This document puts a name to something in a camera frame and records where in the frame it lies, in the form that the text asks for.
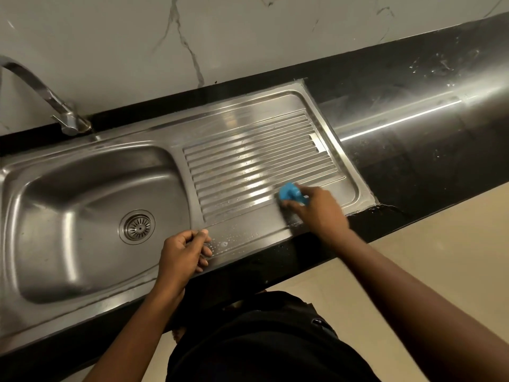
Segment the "white marble backsplash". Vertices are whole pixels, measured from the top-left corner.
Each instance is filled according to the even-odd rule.
[[[509,0],[0,0],[0,53],[92,114],[509,11]],[[0,135],[52,109],[3,72]]]

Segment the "person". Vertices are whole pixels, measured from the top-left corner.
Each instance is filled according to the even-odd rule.
[[[362,241],[330,192],[300,189],[308,205],[282,205],[352,271],[430,381],[509,381],[506,342]],[[164,242],[154,288],[86,382],[142,380],[188,280],[207,266],[209,241],[202,230]],[[284,292],[253,295],[178,339],[166,380],[379,380],[311,305]]]

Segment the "sink drain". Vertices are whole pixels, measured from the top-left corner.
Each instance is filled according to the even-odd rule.
[[[152,235],[154,228],[154,216],[150,212],[133,210],[120,221],[119,236],[127,244],[141,244]]]

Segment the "faucet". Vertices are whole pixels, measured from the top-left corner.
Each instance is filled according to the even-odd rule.
[[[92,124],[79,116],[72,104],[65,103],[55,93],[42,83],[42,80],[34,75],[27,67],[10,57],[0,55],[0,67],[11,71],[23,79],[39,96],[42,97],[58,113],[51,117],[60,123],[62,133],[76,135],[92,129]],[[2,85],[2,69],[0,68],[0,86]]]

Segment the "hand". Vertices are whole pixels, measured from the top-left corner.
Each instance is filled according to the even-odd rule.
[[[316,236],[333,246],[348,235],[350,226],[332,194],[321,187],[297,185],[300,192],[309,197],[308,205],[285,200],[281,205],[295,212]]]
[[[205,257],[211,257],[212,251],[204,243],[211,240],[207,229],[199,232],[187,230],[167,238],[162,247],[153,291],[176,292],[181,299],[191,276],[195,272],[203,272],[203,267],[209,265]]]

